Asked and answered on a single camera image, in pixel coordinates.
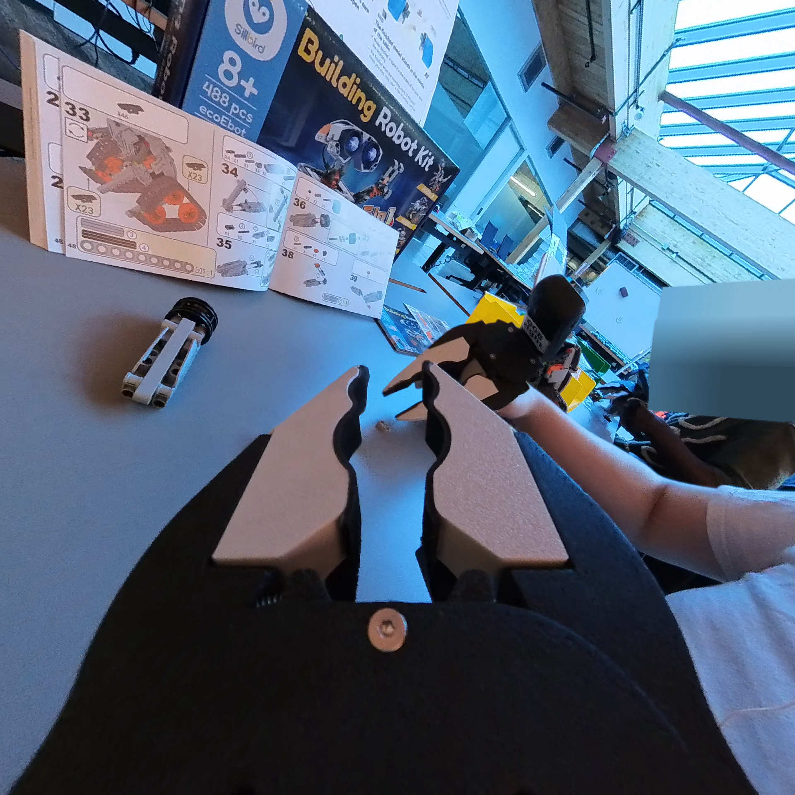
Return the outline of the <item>white shirt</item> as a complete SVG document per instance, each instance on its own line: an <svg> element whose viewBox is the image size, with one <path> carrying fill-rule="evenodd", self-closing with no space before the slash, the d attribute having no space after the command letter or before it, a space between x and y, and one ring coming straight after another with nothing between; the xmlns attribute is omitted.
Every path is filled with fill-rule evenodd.
<svg viewBox="0 0 795 795"><path fill-rule="evenodd" d="M793 493L721 486L707 524L725 584L667 600L751 784L794 793Z"/></svg>

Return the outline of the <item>green plastic bin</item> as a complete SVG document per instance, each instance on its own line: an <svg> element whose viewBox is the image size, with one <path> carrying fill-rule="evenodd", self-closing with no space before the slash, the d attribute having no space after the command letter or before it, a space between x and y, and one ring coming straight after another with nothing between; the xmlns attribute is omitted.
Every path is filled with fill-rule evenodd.
<svg viewBox="0 0 795 795"><path fill-rule="evenodd" d="M614 350L602 344L600 339L591 335L580 333L576 341L581 346L582 356L587 360L589 367L599 376L611 371L616 372L625 365Z"/></svg>

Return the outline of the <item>building instruction booklet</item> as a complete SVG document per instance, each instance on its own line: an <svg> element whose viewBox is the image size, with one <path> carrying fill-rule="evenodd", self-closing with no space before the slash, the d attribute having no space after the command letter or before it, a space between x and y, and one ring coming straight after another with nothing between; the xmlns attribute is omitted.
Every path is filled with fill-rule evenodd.
<svg viewBox="0 0 795 795"><path fill-rule="evenodd" d="M285 159L20 31L31 242L377 319L398 234Z"/></svg>

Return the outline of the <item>white printed sheet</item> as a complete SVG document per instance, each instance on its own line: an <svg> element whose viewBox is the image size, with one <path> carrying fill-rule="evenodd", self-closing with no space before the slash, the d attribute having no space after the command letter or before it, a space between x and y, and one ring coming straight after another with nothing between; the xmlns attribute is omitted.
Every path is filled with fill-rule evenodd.
<svg viewBox="0 0 795 795"><path fill-rule="evenodd" d="M310 1L420 125L436 89L457 1Z"/></svg>

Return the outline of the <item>grey building assembly black wheel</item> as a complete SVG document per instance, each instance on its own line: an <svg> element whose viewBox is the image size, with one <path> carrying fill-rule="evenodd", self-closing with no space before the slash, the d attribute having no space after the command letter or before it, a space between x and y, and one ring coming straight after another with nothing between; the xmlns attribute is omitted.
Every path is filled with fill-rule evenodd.
<svg viewBox="0 0 795 795"><path fill-rule="evenodd" d="M218 316L198 297L184 297L166 314L154 343L126 374L122 395L163 408L188 372L200 346L217 327Z"/></svg>

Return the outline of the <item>blue robot kit box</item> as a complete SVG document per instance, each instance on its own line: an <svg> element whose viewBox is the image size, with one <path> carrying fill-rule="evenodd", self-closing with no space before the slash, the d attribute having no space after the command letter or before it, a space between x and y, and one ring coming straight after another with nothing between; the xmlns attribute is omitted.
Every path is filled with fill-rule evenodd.
<svg viewBox="0 0 795 795"><path fill-rule="evenodd" d="M171 2L153 93L392 226L402 253L459 173L405 98L395 2Z"/></svg>

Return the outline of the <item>person's right forearm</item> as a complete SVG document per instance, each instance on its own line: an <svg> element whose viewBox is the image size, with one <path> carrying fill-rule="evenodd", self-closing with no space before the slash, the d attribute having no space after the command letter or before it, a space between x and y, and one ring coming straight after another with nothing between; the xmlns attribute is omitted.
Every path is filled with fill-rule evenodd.
<svg viewBox="0 0 795 795"><path fill-rule="evenodd" d="M662 478L573 422L535 390L523 393L498 414L558 463L636 549L728 581L708 536L708 501L714 489Z"/></svg>

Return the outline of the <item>colourful leaflet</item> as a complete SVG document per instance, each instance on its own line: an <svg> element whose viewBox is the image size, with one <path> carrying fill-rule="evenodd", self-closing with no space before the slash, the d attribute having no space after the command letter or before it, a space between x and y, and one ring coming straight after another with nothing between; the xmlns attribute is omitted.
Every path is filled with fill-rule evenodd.
<svg viewBox="0 0 795 795"><path fill-rule="evenodd" d="M376 320L392 348L416 356L423 353L451 327L443 320L405 305L405 311L388 305Z"/></svg>

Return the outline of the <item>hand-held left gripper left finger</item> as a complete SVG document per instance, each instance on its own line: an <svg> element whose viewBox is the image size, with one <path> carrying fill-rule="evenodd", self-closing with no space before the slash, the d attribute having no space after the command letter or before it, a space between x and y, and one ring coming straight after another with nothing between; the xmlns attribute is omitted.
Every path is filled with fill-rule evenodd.
<svg viewBox="0 0 795 795"><path fill-rule="evenodd" d="M353 453L362 441L369 371L355 366L280 423L212 559L220 565L312 569L335 600L353 601L361 510Z"/></svg>

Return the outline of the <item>dark background table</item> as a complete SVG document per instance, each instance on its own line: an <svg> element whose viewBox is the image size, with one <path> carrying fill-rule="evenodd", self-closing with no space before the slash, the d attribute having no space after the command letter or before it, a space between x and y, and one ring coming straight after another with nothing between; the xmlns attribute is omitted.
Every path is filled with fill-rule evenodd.
<svg viewBox="0 0 795 795"><path fill-rule="evenodd" d="M523 304L527 302L534 279L527 268L503 261L497 253L484 247L481 242L466 237L434 212L425 218L418 230L428 232L439 240L436 249L422 265L423 272L429 273L444 252L452 250L452 259L465 265L473 274L467 281L463 277L454 276L463 286L477 290L483 283L488 283L495 287L499 297Z"/></svg>

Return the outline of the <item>yellow plastic bin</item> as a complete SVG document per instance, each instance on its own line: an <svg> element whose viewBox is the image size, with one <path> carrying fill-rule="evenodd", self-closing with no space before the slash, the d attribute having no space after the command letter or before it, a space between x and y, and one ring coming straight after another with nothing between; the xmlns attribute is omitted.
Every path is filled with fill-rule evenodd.
<svg viewBox="0 0 795 795"><path fill-rule="evenodd" d="M520 328L524 316L518 306L485 293L467 322L503 320ZM544 366L537 387L549 393L553 402L564 405L567 412L572 412L591 394L595 380L585 371L581 346L573 338L566 340L556 358Z"/></svg>

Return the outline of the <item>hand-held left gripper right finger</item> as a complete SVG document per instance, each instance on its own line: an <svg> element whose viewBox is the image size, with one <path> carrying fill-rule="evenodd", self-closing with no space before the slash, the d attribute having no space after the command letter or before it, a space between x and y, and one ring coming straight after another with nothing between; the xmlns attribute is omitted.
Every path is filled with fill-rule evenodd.
<svg viewBox="0 0 795 795"><path fill-rule="evenodd" d="M422 571L433 600L468 570L492 581L557 569L569 555L510 425L434 363L424 363L426 477Z"/></svg>

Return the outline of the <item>grey desk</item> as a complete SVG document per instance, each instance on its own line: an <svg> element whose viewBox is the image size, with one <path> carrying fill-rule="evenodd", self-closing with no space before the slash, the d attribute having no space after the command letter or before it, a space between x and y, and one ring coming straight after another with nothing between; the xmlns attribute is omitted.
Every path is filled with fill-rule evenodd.
<svg viewBox="0 0 795 795"><path fill-rule="evenodd" d="M29 242L25 164L2 159L1 788L41 745L100 620L144 551L258 435L356 365L370 371L353 458L362 601L428 602L415 557L418 390L383 397L409 357L371 319L67 258ZM183 296L216 310L211 341L163 410L121 395L125 373ZM379 420L391 432L375 429Z"/></svg>

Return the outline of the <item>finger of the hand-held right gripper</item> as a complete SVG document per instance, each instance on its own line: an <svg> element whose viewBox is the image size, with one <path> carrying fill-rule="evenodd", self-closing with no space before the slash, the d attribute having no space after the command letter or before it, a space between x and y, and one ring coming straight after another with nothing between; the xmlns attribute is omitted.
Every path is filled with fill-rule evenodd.
<svg viewBox="0 0 795 795"><path fill-rule="evenodd" d="M471 360L471 346L465 339L452 339L446 343L435 343L399 372L386 385L383 395L388 396L406 389L411 383L417 382L422 377L422 367L425 362L437 364L457 383L464 385L465 380L462 372Z"/></svg>
<svg viewBox="0 0 795 795"><path fill-rule="evenodd" d="M446 421L452 423L463 423L471 420L477 412L476 403L498 394L498 388L494 383L482 374L472 375L464 385L445 373L444 371L430 371L432 378L431 386L438 385L438 394L432 399L432 408L435 409ZM394 385L398 390L408 386L410 381L405 378L398 385L398 379L394 379ZM464 397L464 392L469 392L473 397ZM407 410L396 415L399 421L413 422L426 419L428 411L424 403L416 404Z"/></svg>

